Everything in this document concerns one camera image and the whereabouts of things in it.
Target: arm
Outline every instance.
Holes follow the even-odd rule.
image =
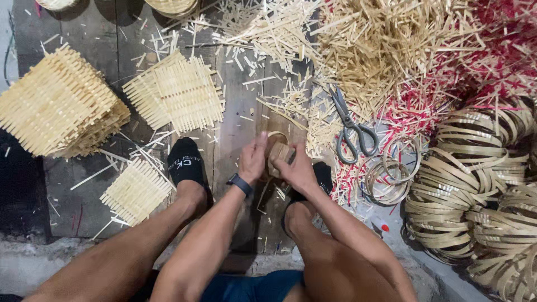
[[[271,159],[274,166],[280,170],[284,180],[303,194],[317,209],[334,239],[367,259],[404,301],[417,301],[407,273],[388,245],[324,193],[317,184],[311,167],[311,159],[304,151],[304,144],[294,145],[294,147],[296,158],[291,165],[281,160]]]
[[[253,184],[265,168],[267,133],[241,153],[239,176]],[[197,301],[227,255],[245,195],[232,185],[181,241],[158,275],[151,301]]]

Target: black watch strap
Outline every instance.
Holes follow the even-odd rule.
[[[246,194],[246,197],[250,196],[253,192],[253,188],[244,180],[242,179],[237,173],[233,175],[233,177],[227,182],[229,185],[236,185],[239,189],[241,189],[244,194]]]

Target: dark blue shorts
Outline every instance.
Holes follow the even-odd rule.
[[[304,284],[304,274],[298,270],[278,270],[261,277],[218,274],[201,302],[282,302],[298,282]]]

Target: stack of bamboo hoops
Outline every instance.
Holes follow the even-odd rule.
[[[497,291],[504,301],[531,301],[537,292],[537,182],[507,191],[497,211],[476,206],[466,214],[474,222],[476,248],[468,272],[471,278]]]
[[[527,154],[508,149],[536,130],[522,100],[467,107],[439,125],[407,196],[407,229],[431,256],[456,264],[474,254],[465,213],[498,201],[508,185],[524,185]]]
[[[416,154],[416,164],[414,170],[410,172],[407,166],[399,160],[390,156],[390,148],[394,143],[407,143],[412,145]],[[360,167],[365,166],[367,173],[363,179],[363,193],[370,200],[384,204],[395,205],[405,199],[410,191],[410,185],[414,175],[418,172],[422,157],[420,142],[408,135],[399,135],[392,139],[384,147],[383,155],[369,157]],[[390,177],[390,181],[385,181],[385,177]]]
[[[180,19],[190,14],[199,5],[198,0],[146,0],[163,16]]]

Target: woven bamboo base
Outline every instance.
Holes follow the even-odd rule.
[[[213,73],[196,57],[189,63],[155,70],[161,99],[176,131],[214,127],[213,121],[222,121],[221,93],[211,79]]]
[[[47,54],[0,97],[0,127],[34,156],[94,153],[129,119],[101,74],[68,46]]]
[[[179,19],[199,6],[198,0],[145,0],[162,15]]]
[[[179,51],[123,86],[138,113],[154,130],[173,122],[178,132],[222,121],[225,103],[211,79],[215,71],[199,58],[190,61]]]
[[[149,216],[171,189],[148,162],[136,158],[106,189],[100,200],[130,226],[135,226]]]
[[[47,10],[61,11],[74,6],[78,0],[35,0]]]

